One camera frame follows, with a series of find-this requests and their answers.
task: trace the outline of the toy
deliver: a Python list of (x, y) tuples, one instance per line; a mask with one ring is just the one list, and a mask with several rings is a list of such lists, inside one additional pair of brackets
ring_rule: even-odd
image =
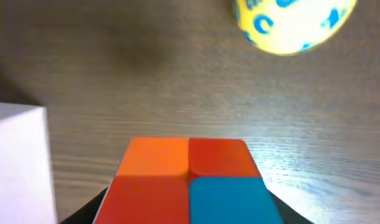
[(235, 0), (235, 18), (245, 38), (279, 55), (306, 51), (345, 23), (356, 0)]
[(93, 223), (283, 221), (245, 142), (136, 138)]

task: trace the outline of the brown tabletop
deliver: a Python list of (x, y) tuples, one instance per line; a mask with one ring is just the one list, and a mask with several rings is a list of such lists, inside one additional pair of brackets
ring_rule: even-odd
[(380, 223), (380, 0), (292, 57), (247, 43), (229, 6), (0, 1), (0, 75), (48, 108), (59, 220), (109, 184), (131, 137), (191, 136), (245, 139), (313, 222)]

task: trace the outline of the orange tile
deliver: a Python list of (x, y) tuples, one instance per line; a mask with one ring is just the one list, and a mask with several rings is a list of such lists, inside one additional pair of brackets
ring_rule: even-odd
[(189, 190), (179, 177), (115, 177), (95, 224), (188, 224)]
[(189, 167), (187, 138), (136, 138), (128, 149), (116, 176), (186, 176)]
[(189, 176), (260, 177), (257, 166), (242, 140), (190, 139)]

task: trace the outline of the cube top face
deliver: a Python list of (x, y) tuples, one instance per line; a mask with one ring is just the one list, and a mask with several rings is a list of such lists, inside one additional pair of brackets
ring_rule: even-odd
[(190, 139), (189, 171), (195, 177), (260, 177), (242, 140)]
[(186, 138), (136, 138), (128, 149), (116, 176), (185, 176), (188, 172)]
[(172, 177), (114, 178), (95, 223), (189, 223), (187, 183)]
[(204, 177), (190, 185), (191, 223), (282, 224), (261, 178)]

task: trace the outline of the yellow ball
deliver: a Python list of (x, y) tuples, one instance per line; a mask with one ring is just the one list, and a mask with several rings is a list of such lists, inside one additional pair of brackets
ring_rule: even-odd
[(245, 38), (273, 54), (308, 50), (330, 38), (357, 0), (234, 0)]

